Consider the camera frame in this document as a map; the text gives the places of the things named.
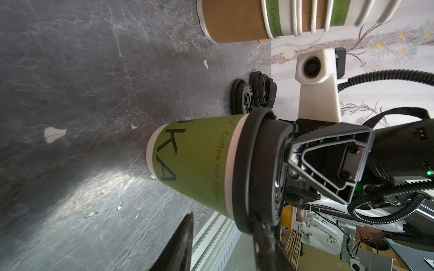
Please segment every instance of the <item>floral wall pattern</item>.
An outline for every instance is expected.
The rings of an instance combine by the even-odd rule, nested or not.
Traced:
[[[299,86],[294,79],[299,54],[322,48],[347,49],[345,77],[385,69],[434,72],[434,1],[402,0],[384,24],[341,26],[328,32],[304,33],[271,42],[271,76],[277,82],[274,111],[280,118],[298,115]],[[342,120],[363,124],[386,110],[415,106],[434,115],[434,88],[424,84],[390,80],[353,86],[339,93]],[[377,128],[415,121],[413,117],[389,115]]]

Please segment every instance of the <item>screw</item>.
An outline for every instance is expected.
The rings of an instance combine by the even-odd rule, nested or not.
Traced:
[[[341,177],[341,179],[343,180],[350,180],[351,179],[351,173],[347,170],[344,170],[341,172],[341,174],[339,175]]]
[[[360,153],[360,150],[358,149],[358,146],[356,145],[351,145],[348,147],[348,151],[352,154],[358,154]]]

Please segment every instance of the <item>black letter print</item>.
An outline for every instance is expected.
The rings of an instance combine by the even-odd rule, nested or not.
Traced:
[[[162,181],[176,181],[175,173],[172,170],[170,170],[170,168],[160,159],[160,157],[158,157],[158,155],[156,158],[157,158],[157,161],[160,163],[161,171],[163,172],[163,177],[161,178],[161,180]],[[164,169],[166,169],[172,176],[166,177],[166,174],[164,174]]]
[[[186,123],[186,122],[190,122],[190,121],[195,121],[196,119],[192,119],[192,120],[188,120],[188,121],[177,121],[178,123]]]
[[[178,147],[176,146],[176,141],[175,141],[175,133],[184,133],[186,129],[167,129],[165,132],[166,133],[170,133],[170,139],[168,139],[166,142],[164,142],[163,144],[161,144],[158,148],[157,148],[157,152],[159,152],[162,148],[164,148],[167,144],[169,144],[170,142],[172,142],[172,146],[173,149],[175,150],[175,154],[178,152]]]

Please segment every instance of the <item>stack of paper cups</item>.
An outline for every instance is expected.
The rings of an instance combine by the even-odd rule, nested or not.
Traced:
[[[301,36],[333,26],[387,22],[401,0],[197,0],[205,36],[214,43]]]

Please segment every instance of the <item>gray stone countertop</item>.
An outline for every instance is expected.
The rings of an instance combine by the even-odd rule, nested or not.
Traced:
[[[270,44],[212,44],[194,0],[0,1],[0,270],[148,270],[183,216],[160,125],[230,114]]]

